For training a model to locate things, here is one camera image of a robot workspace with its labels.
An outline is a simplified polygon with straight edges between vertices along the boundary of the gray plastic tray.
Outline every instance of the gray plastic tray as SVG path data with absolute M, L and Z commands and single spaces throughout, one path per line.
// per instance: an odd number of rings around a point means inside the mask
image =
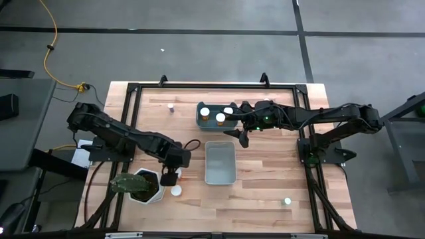
M 236 153 L 231 141 L 205 143 L 205 182 L 231 185 L 236 182 Z
M 220 113 L 220 109 L 225 106 L 238 107 L 234 102 L 228 105 L 205 104 L 204 102 L 199 102 L 197 106 L 196 118 L 198 127 L 202 131 L 226 131 L 234 129 L 238 124 L 237 121 L 225 120 L 222 126 L 218 126 L 217 121 L 215 120 L 215 116 Z M 203 107 L 207 107 L 210 110 L 210 117 L 208 120 L 202 120 L 201 113 L 199 113 Z

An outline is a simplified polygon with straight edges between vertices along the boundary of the gray floor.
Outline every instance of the gray floor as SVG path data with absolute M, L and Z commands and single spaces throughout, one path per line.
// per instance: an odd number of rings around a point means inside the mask
M 297 29 L 290 0 L 46 0 L 60 27 L 129 29 Z M 306 31 L 425 32 L 425 1 L 299 0 Z M 38 1 L 13 1 L 0 25 L 51 27 Z M 33 70 L 46 78 L 43 57 L 51 33 L 0 33 L 0 68 Z M 425 89 L 424 38 L 307 37 L 314 82 L 324 83 L 331 106 L 368 103 L 381 115 Z M 88 82 L 106 98 L 112 80 L 306 82 L 298 37 L 248 35 L 59 35 L 48 67 L 60 79 Z M 75 92 L 55 96 L 73 99 Z M 78 100 L 96 102 L 93 92 Z M 72 143 L 66 118 L 74 104 L 53 100 L 37 142 L 40 149 Z M 89 133 L 78 138 L 90 139 Z M 425 194 L 389 196 L 404 180 L 386 131 L 355 135 L 343 146 L 358 153 L 347 164 L 357 225 L 365 232 L 425 237 Z M 44 216 L 52 222 L 51 214 Z M 63 228 L 63 221 L 54 220 Z

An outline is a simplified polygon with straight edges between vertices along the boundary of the white cap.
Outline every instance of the white cap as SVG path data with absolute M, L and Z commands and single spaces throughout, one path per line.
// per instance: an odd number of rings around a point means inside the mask
M 175 171 L 175 173 L 179 175 L 179 179 L 180 179 L 180 178 L 181 178 L 181 168 L 178 168 L 178 169 Z
M 204 107 L 200 110 L 200 113 L 201 113 L 202 116 L 207 116 L 207 115 L 210 114 L 210 110 L 208 108 Z
M 225 107 L 225 109 L 223 110 L 225 113 L 228 113 L 228 114 L 233 114 L 233 109 L 232 108 L 230 108 L 230 107 Z
M 226 116 L 224 116 L 224 114 L 222 114 L 222 113 L 218 113 L 218 114 L 215 116 L 215 119 L 216 119 L 218 122 L 224 122 L 224 120 L 226 119 Z
M 171 194 L 173 196 L 180 196 L 181 195 L 181 186 L 180 185 L 175 185 L 174 187 L 171 188 Z
M 289 205 L 289 204 L 291 204 L 291 199 L 290 198 L 285 198 L 283 201 L 282 201 L 282 204 L 284 204 L 284 205 Z

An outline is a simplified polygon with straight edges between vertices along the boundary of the black metal frame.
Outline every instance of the black metal frame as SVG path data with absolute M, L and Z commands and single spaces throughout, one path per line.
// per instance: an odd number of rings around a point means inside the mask
M 221 83 L 221 84 L 214 84 L 214 83 L 185 83 L 185 82 L 168 82 L 166 76 L 162 76 L 159 83 L 156 82 L 141 82 L 141 83 L 129 83 L 127 85 L 127 92 L 126 92 L 126 99 L 124 101 L 123 106 L 123 112 L 121 117 L 121 122 L 126 123 L 127 116 L 129 114 L 129 105 L 130 105 L 130 98 L 133 93 L 135 93 L 135 103 L 133 107 L 133 113 L 131 117 L 131 123 L 130 125 L 132 127 L 135 127 L 137 122 L 137 115 L 139 112 L 139 106 L 141 101 L 141 94 L 142 90 L 144 88 L 229 88 L 229 89 L 267 89 L 267 90 L 290 90 L 292 92 L 293 98 L 294 98 L 294 106 L 300 107 L 299 102 L 299 95 L 302 95 L 303 98 L 303 104 L 305 108 L 310 109 L 309 104 L 309 98 L 308 98 L 308 92 L 307 92 L 307 86 L 305 84 L 271 84 L 267 75 L 263 73 L 261 76 L 260 83 Z M 310 133 L 314 133 L 314 127 L 312 125 L 309 125 L 309 131 Z M 303 130 L 299 131 L 299 136 L 301 138 L 305 137 L 305 133 Z M 122 167 L 122 173 L 127 173 L 129 168 L 129 163 L 123 163 Z M 112 163 L 112 168 L 110 171 L 110 179 L 113 179 L 117 174 L 118 169 L 118 162 Z M 307 165 L 305 165 L 305 172 L 311 170 Z M 321 190 L 323 191 L 324 195 L 326 195 L 326 187 L 325 187 L 325 181 L 323 176 L 323 171 L 321 168 L 321 164 L 319 163 L 316 167 L 317 175 L 318 175 L 318 181 L 319 186 Z M 315 193 L 313 191 L 312 184 L 307 181 L 308 185 L 308 192 L 309 192 L 309 199 L 310 199 L 310 206 L 312 211 L 312 217 L 313 217 L 313 225 L 315 228 L 315 231 L 318 231 L 320 229 L 323 229 L 321 226 L 320 220 L 319 220 L 319 213 L 317 210 L 317 203 L 315 199 Z M 111 193 L 110 184 L 108 184 L 108 188 L 106 191 L 106 195 Z M 122 202 L 123 202 L 123 194 L 118 194 L 118 199 L 116 201 L 116 209 L 114 212 L 114 219 L 110 225 L 110 227 L 107 227 L 107 219 L 109 215 L 109 206 L 104 211 L 101 221 L 100 221 L 100 227 L 101 228 L 111 228 L 118 231 L 118 225 L 120 222 L 120 214 L 122 209 Z M 326 219 L 326 228 L 327 229 L 333 229 L 332 219 L 330 217 L 330 214 L 325 211 L 325 219 Z M 155 236 L 160 236 L 162 232 L 149 232 L 154 233 Z M 182 236 L 180 232 L 173 233 L 174 236 Z M 265 236 L 264 233 L 254 233 L 250 234 L 251 236 L 257 235 L 257 236 Z M 288 234 L 273 234 L 273 235 L 280 235 L 280 236 L 287 236 Z
M 395 186 L 388 188 L 388 193 L 397 193 L 402 191 L 415 191 L 425 189 L 425 181 L 421 181 L 420 177 L 416 171 L 414 166 L 414 159 L 407 159 L 402 156 L 400 152 L 400 143 L 394 135 L 394 127 L 392 123 L 394 121 L 407 121 L 407 122 L 425 122 L 423 118 L 402 118 L 406 114 L 414 111 L 417 107 L 425 105 L 425 92 L 422 94 L 411 97 L 407 100 L 406 103 L 397 107 L 393 111 L 387 113 L 385 116 L 381 118 L 381 121 L 384 123 L 386 127 L 386 132 L 388 133 L 388 137 L 390 138 L 390 142 L 392 148 L 394 150 L 394 154 L 396 158 L 402 163 L 404 171 L 406 173 L 406 177 L 408 180 L 407 185 Z

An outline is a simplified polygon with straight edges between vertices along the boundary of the wooden tabletop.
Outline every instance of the wooden tabletop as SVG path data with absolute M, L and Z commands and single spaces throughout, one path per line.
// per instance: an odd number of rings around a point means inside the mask
M 127 82 L 111 82 L 105 112 L 120 120 Z M 312 109 L 329 107 L 323 84 L 308 84 Z M 166 188 L 163 199 L 142 205 L 124 196 L 120 219 L 121 231 L 179 231 L 179 232 L 313 232 L 305 171 L 299 163 L 296 149 L 297 131 L 267 129 L 249 134 L 250 146 L 243 149 L 234 137 L 218 132 L 201 131 L 195 123 L 196 106 L 206 104 L 238 105 L 248 100 L 252 105 L 264 98 L 279 104 L 294 105 L 289 90 L 243 89 L 143 89 L 137 129 L 157 131 L 183 144 L 199 139 L 202 144 L 192 152 L 190 166 L 183 169 L 178 185 L 182 195 L 174 197 Z M 129 109 L 130 122 L 134 96 Z M 175 105 L 171 114 L 168 103 Z M 331 123 L 315 125 L 316 132 L 333 128 Z M 207 141 L 233 141 L 236 146 L 237 180 L 233 185 L 214 186 L 205 183 L 205 143 Z M 92 166 L 86 186 L 94 170 Z M 144 167 L 161 170 L 156 159 L 139 149 L 129 172 Z M 97 209 L 105 197 L 111 163 L 104 163 L 95 175 L 88 197 L 88 216 Z M 323 174 L 329 200 L 346 222 L 356 227 L 347 182 L 342 170 L 334 165 L 324 165 Z M 86 188 L 80 203 L 76 226 L 84 223 L 83 204 Z M 291 205 L 282 206 L 281 200 L 289 197 Z M 318 203 L 322 225 L 325 225 L 323 208 Z M 112 221 L 115 202 L 109 213 Z

